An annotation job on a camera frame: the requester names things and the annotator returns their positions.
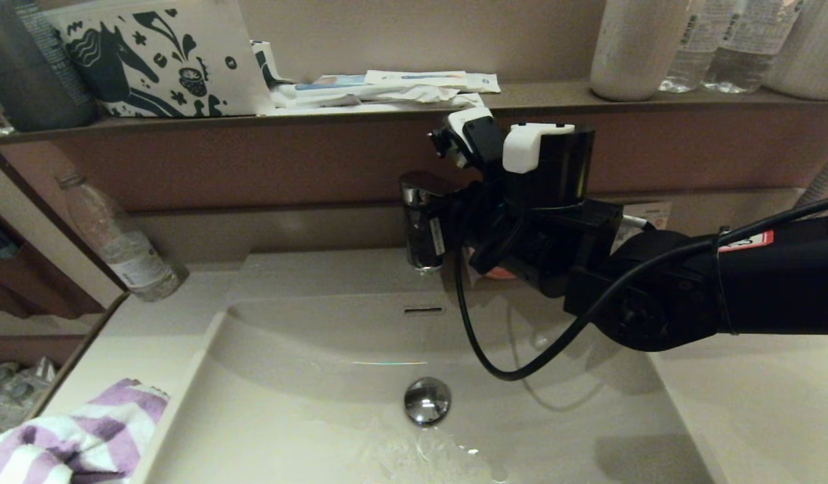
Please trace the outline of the wide white container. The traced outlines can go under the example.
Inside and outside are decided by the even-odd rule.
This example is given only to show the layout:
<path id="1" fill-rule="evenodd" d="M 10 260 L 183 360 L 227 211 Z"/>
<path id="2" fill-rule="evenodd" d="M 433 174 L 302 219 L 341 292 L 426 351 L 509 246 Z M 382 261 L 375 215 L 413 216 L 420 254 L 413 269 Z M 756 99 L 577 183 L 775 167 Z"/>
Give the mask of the wide white container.
<path id="1" fill-rule="evenodd" d="M 806 0 L 762 86 L 783 95 L 828 101 L 828 0 Z"/>

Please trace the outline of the white packet with blue print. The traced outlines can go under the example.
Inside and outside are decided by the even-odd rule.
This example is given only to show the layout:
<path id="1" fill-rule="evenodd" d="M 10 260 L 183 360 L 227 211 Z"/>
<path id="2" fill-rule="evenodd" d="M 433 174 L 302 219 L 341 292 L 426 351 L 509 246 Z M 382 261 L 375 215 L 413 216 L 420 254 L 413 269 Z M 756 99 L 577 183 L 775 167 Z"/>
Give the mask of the white packet with blue print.
<path id="1" fill-rule="evenodd" d="M 367 82 L 366 74 L 359 75 L 322 75 L 312 83 L 298 83 L 294 85 L 296 93 L 331 93 L 331 92 L 351 92 L 357 93 L 368 91 L 369 89 L 377 89 L 380 85 Z"/>

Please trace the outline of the chrome faucet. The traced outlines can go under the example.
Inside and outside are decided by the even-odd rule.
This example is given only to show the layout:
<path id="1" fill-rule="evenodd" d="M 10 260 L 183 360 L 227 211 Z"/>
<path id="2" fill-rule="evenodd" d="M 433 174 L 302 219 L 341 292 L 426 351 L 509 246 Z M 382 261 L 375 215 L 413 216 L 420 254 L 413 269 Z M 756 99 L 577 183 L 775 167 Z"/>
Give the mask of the chrome faucet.
<path id="1" fill-rule="evenodd" d="M 443 266 L 445 243 L 441 214 L 457 187 L 428 171 L 409 171 L 399 178 L 408 263 L 423 274 Z"/>

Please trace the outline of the purple white striped towel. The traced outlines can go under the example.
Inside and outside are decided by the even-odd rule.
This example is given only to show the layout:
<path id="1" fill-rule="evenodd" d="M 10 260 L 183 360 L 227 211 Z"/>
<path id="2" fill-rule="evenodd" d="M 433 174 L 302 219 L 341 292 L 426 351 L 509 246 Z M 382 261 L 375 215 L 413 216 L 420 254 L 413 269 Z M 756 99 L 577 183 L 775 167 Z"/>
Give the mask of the purple white striped towel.
<path id="1" fill-rule="evenodd" d="M 124 378 L 68 413 L 0 434 L 0 484 L 130 484 L 170 395 Z"/>

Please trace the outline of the brown wooden side shelf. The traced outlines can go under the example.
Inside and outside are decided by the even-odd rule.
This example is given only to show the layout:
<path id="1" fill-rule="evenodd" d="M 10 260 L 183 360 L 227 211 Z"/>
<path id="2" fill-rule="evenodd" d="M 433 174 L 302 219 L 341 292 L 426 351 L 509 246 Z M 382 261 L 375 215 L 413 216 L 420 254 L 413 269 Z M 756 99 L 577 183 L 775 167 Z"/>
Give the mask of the brown wooden side shelf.
<path id="1" fill-rule="evenodd" d="M 103 310 L 0 215 L 0 317 L 10 323 L 29 323 L 32 317 L 74 321 Z M 82 339 L 81 335 L 0 336 L 0 364 L 33 366 L 45 356 L 62 366 Z"/>

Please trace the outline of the chrome drain stopper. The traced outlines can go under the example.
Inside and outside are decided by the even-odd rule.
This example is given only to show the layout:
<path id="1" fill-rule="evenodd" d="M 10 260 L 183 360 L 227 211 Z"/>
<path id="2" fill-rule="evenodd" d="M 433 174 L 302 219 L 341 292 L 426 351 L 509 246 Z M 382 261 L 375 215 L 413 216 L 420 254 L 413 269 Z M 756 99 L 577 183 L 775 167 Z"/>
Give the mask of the chrome drain stopper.
<path id="1" fill-rule="evenodd" d="M 448 416 L 451 402 L 453 396 L 447 383 L 431 376 L 412 382 L 402 397 L 405 416 L 420 427 L 441 423 Z"/>

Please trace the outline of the white ceramic sink basin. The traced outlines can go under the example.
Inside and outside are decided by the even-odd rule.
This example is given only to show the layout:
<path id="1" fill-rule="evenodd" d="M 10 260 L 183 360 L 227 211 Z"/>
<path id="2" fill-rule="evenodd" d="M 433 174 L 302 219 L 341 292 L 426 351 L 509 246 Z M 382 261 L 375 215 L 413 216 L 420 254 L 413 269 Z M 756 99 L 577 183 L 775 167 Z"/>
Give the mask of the white ceramic sink basin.
<path id="1" fill-rule="evenodd" d="M 414 425 L 412 382 L 448 416 Z M 451 270 L 404 250 L 253 254 L 134 484 L 713 484 L 647 355 L 586 328 L 533 376 L 488 374 Z"/>

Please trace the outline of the dark grey cylinder container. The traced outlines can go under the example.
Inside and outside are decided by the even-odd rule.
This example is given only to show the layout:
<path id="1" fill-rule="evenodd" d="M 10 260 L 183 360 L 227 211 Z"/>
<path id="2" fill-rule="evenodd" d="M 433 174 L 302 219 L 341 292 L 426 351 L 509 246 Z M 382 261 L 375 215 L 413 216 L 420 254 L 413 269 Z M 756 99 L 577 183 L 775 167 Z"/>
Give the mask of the dark grey cylinder container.
<path id="1" fill-rule="evenodd" d="M 20 132 L 81 128 L 100 117 L 36 0 L 0 0 L 0 104 Z"/>

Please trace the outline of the white horse print box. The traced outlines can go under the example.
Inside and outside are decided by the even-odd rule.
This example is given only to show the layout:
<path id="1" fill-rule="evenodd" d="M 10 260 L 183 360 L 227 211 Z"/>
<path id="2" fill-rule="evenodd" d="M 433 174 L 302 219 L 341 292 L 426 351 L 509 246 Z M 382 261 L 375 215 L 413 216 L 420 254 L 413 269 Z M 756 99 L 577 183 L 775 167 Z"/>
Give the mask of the white horse print box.
<path id="1" fill-rule="evenodd" d="M 110 116 L 275 110 L 239 0 L 95 0 L 47 10 L 45 18 Z"/>

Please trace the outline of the long white packet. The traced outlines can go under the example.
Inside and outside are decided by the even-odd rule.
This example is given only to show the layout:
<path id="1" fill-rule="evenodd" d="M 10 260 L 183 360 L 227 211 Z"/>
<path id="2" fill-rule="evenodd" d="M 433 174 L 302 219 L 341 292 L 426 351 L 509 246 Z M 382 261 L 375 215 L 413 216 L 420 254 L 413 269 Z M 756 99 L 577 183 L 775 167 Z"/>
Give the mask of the long white packet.
<path id="1" fill-rule="evenodd" d="M 500 93 L 497 74 L 466 73 L 466 71 L 430 71 L 429 73 L 408 73 L 407 71 L 368 70 L 365 83 L 370 85 L 421 85 L 459 89 L 466 93 Z"/>

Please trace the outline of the crumpled white packet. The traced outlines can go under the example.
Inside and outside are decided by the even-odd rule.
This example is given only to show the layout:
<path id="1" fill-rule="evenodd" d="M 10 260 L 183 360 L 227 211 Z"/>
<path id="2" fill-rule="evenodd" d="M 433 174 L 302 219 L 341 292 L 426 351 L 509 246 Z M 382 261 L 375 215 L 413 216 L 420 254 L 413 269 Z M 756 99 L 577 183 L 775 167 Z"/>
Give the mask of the crumpled white packet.
<path id="1" fill-rule="evenodd" d="M 270 95 L 277 108 L 290 111 L 464 110 L 485 106 L 476 93 L 429 85 L 278 85 L 270 89 Z"/>

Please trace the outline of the clear water bottle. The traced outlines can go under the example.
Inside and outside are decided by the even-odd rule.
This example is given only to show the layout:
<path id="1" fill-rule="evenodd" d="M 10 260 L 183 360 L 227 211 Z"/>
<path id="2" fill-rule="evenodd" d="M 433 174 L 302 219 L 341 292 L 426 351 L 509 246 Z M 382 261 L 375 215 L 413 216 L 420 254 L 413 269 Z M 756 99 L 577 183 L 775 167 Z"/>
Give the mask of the clear water bottle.
<path id="1" fill-rule="evenodd" d="M 691 0 L 687 23 L 659 91 L 685 93 L 702 82 L 728 25 L 734 0 Z"/>
<path id="2" fill-rule="evenodd" d="M 757 91 L 808 3 L 810 0 L 735 0 L 702 87 L 727 94 Z"/>

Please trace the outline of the tall white bottle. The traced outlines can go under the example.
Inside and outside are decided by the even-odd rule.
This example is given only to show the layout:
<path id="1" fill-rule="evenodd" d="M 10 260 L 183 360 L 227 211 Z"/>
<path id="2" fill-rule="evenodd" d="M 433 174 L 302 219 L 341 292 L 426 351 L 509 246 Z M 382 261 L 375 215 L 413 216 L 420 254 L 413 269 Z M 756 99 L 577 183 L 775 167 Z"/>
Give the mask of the tall white bottle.
<path id="1" fill-rule="evenodd" d="M 691 0 L 605 0 L 589 88 L 612 102 L 643 102 L 675 57 Z"/>

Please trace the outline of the white barcode card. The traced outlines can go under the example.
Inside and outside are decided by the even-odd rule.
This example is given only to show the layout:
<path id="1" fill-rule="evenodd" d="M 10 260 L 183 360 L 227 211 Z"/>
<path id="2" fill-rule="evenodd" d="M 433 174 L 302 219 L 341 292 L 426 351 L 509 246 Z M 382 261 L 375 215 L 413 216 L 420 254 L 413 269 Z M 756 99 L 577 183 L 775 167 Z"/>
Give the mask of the white barcode card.
<path id="1" fill-rule="evenodd" d="M 633 202 L 624 206 L 624 214 L 644 218 L 657 229 L 669 228 L 673 203 L 670 201 Z"/>

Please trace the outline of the green white patterned packet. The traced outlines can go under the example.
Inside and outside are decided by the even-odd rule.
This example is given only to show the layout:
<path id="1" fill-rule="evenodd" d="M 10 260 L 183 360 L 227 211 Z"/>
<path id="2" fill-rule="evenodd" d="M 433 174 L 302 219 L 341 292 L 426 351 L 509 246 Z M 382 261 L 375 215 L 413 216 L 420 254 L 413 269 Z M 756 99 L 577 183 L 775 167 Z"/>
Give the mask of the green white patterned packet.
<path id="1" fill-rule="evenodd" d="M 296 85 L 297 81 L 283 77 L 276 67 L 271 43 L 263 40 L 250 40 L 250 47 L 259 64 L 265 84 L 269 89 L 281 85 Z"/>

